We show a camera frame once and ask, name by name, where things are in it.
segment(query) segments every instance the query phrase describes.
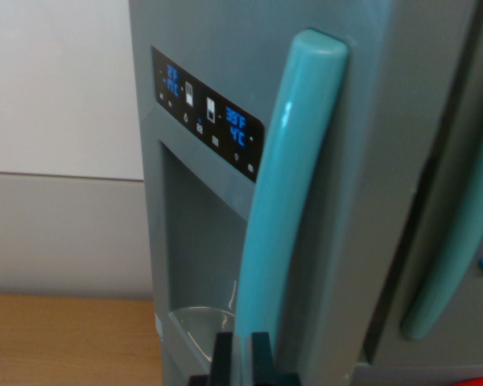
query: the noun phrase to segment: gray wall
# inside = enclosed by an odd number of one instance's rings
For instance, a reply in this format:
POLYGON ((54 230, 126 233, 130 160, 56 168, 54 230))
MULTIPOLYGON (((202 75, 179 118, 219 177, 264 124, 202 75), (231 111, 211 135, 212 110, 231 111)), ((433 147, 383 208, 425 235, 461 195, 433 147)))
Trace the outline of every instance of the gray wall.
POLYGON ((143 182, 0 174, 0 293, 151 298, 143 182))

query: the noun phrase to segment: refrigerator door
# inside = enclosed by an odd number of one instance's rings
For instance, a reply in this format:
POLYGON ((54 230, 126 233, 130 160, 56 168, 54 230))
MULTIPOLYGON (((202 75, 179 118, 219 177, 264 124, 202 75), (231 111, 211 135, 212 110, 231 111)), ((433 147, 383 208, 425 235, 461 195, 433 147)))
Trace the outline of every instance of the refrigerator door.
POLYGON ((415 367, 420 379, 431 372, 440 381, 442 371, 452 382, 483 376, 483 3, 473 36, 445 139, 433 154, 431 184, 408 224, 366 344, 375 367, 396 374, 415 367))
POLYGON ((317 139, 275 351, 278 367, 305 384, 349 384, 474 8, 468 0, 130 2, 166 384, 206 373, 214 335, 236 323, 259 156, 234 133, 243 116, 266 146, 287 54, 306 30, 344 43, 349 62, 317 139))

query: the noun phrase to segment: display icon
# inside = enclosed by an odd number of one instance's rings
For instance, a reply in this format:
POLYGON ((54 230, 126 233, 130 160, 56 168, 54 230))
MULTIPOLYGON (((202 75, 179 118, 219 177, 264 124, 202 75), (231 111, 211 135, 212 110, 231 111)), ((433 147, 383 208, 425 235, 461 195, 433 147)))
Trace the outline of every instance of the display icon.
POLYGON ((193 87, 186 82, 186 103, 193 107, 193 87))
POLYGON ((211 98, 207 99, 208 102, 208 119, 215 123, 215 101, 211 98))

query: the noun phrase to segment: blue led temperature display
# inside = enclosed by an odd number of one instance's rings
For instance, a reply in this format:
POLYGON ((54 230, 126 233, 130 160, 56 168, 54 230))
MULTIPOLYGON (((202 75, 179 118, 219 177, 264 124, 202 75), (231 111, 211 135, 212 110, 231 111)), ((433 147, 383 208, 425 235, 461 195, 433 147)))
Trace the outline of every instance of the blue led temperature display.
POLYGON ((241 147, 245 147, 246 119, 240 113, 225 106, 225 119, 231 124, 233 140, 241 147))
POLYGON ((167 87, 171 93, 173 93, 176 97, 179 97, 177 91, 179 90, 179 85, 177 84, 177 70, 168 64, 168 78, 167 78, 167 87))
MULTIPOLYGON (((155 47, 152 47, 152 60, 154 97, 159 107, 174 117, 196 140, 250 181, 256 182, 263 153, 263 123, 202 83, 155 47)), ((183 141, 193 140, 189 134, 179 138, 183 141)))

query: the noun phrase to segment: temperature reading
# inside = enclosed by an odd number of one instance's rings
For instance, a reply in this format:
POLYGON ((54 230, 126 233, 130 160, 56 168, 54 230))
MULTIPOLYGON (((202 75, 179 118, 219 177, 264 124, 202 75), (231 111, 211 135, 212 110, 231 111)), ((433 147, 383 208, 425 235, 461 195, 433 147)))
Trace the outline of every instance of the temperature reading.
POLYGON ((179 97, 179 94, 177 93, 177 91, 179 90, 179 85, 177 84, 177 70, 173 66, 168 64, 167 73, 168 73, 168 78, 167 78, 168 90, 170 90, 170 92, 174 94, 176 97, 179 97))
POLYGON ((231 134, 233 135, 233 140, 237 142, 241 147, 245 147, 245 117, 226 106, 225 119, 231 125, 231 134))

